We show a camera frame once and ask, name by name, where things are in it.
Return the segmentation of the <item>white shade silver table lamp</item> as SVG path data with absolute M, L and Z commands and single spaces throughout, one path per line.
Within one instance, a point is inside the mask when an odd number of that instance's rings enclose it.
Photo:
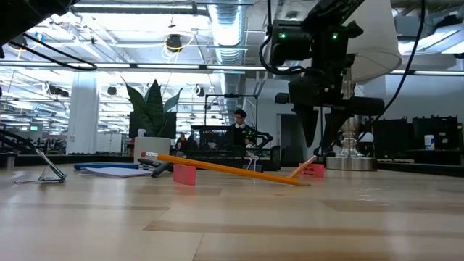
M 347 51 L 354 54 L 354 64 L 344 76 L 341 87 L 343 100 L 356 99 L 355 85 L 390 73 L 402 64 L 390 0 L 364 0 L 348 18 L 363 29 L 363 34 L 349 40 Z M 341 130 L 344 139 L 341 151 L 326 157 L 329 170 L 374 171 L 376 160 L 357 150 L 361 114 L 354 112 Z

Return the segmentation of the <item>green plant in white pot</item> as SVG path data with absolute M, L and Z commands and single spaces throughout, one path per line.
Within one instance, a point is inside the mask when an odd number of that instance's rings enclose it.
M 137 160 L 143 152 L 170 154 L 170 138 L 164 137 L 163 133 L 168 125 L 168 113 L 178 105 L 181 91 L 163 101 L 161 85 L 157 80 L 153 81 L 144 95 L 125 79 L 123 82 L 135 116 L 147 134 L 135 138 L 134 159 Z

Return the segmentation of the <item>black equipment cabinet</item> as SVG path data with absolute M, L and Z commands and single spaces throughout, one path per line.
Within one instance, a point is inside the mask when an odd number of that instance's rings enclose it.
M 456 117 L 414 117 L 379 120 L 373 125 L 376 154 L 403 153 L 425 149 L 425 136 L 434 137 L 434 148 L 454 150 L 460 146 L 460 129 Z

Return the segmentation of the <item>light blue sticky note pad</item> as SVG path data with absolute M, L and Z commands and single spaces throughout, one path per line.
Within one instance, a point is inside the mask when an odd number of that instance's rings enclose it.
M 152 174 L 150 170 L 128 169 L 119 167 L 85 167 L 80 172 L 86 175 L 97 175 L 113 178 L 131 178 L 139 176 L 150 176 Z

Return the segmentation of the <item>silver ceiling air duct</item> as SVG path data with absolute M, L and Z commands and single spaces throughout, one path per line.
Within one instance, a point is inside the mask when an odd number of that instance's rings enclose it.
M 217 62 L 221 65 L 238 65 L 244 58 L 244 21 L 247 8 L 232 4 L 211 4 L 208 7 Z

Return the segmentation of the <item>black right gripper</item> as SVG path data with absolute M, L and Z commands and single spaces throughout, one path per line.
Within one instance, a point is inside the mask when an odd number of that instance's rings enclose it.
M 326 124 L 321 140 L 321 149 L 325 154 L 333 146 L 338 132 L 352 115 L 374 116 L 383 112 L 383 99 L 351 96 L 344 98 L 341 92 L 343 78 L 338 85 L 331 85 L 320 75 L 304 75 L 288 83 L 287 93 L 277 93 L 275 103 L 293 104 L 293 111 L 301 121 L 307 147 L 311 147 L 315 138 L 318 111 L 314 107 L 328 107 L 341 112 L 325 114 Z

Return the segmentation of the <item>black pen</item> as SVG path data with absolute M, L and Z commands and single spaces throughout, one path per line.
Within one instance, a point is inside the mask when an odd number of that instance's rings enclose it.
M 173 164 L 169 162 L 158 162 L 158 161 L 154 161 L 154 160 L 150 160 L 146 158 L 139 158 L 138 162 L 142 165 L 150 165 L 152 167 L 155 167 L 159 172 L 162 172 L 165 170 L 169 172 L 173 171 Z
M 154 162 L 153 166 L 154 166 L 154 169 L 151 174 L 151 177 L 153 178 L 159 177 L 165 171 L 168 171 L 168 172 L 173 171 L 173 164 L 169 162 Z

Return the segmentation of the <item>black binder clip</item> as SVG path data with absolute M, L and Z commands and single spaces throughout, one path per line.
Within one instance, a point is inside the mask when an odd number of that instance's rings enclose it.
M 249 161 L 246 165 L 243 165 L 243 169 L 245 170 L 252 170 L 252 171 L 255 171 L 255 172 L 260 172 L 262 173 L 263 170 L 262 170 L 262 165 L 259 165 L 258 164 L 258 161 L 260 160 L 260 158 L 256 155 L 253 155 L 253 156 L 249 156 Z
M 64 183 L 67 177 L 66 173 L 63 173 L 43 152 L 39 149 L 35 149 L 35 153 L 39 155 L 48 165 L 42 172 L 42 174 L 37 179 L 29 179 L 29 180 L 16 180 L 14 183 Z M 50 169 L 55 176 L 54 177 L 46 177 L 46 170 Z

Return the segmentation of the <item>white building column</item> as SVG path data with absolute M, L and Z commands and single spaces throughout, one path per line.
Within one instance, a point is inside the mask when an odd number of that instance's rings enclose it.
M 96 72 L 73 73 L 66 154 L 96 152 L 100 91 Z

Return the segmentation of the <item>black mesh desk organizer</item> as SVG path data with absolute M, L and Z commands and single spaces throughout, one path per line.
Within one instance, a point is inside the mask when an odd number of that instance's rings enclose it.
M 233 142 L 233 126 L 193 125 L 188 138 L 186 157 L 191 160 L 243 167 L 249 156 L 260 158 L 262 170 L 275 171 L 281 169 L 280 147 L 267 145 L 273 140 L 268 133 L 255 130 L 255 145 L 250 148 L 236 146 Z

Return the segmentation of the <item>blue handled scissors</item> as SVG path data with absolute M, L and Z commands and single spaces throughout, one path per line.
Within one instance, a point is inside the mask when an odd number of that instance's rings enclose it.
M 138 169 L 139 165 L 134 163 L 78 163 L 74 165 L 75 170 L 83 170 L 85 168 L 125 168 L 125 169 Z

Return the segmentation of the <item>pink rubber eraser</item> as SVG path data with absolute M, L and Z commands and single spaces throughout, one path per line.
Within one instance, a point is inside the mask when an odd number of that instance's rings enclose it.
M 173 165 L 173 180 L 184 185 L 196 185 L 196 168 L 188 165 Z
M 299 175 L 306 178 L 323 178 L 325 175 L 325 166 L 322 164 L 309 164 Z

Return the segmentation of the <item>black metal frame stand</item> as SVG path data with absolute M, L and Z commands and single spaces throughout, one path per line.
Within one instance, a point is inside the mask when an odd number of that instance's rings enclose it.
M 253 94 L 206 94 L 204 97 L 203 125 L 230 125 L 233 113 L 244 110 L 249 119 L 246 123 L 258 126 L 258 96 Z

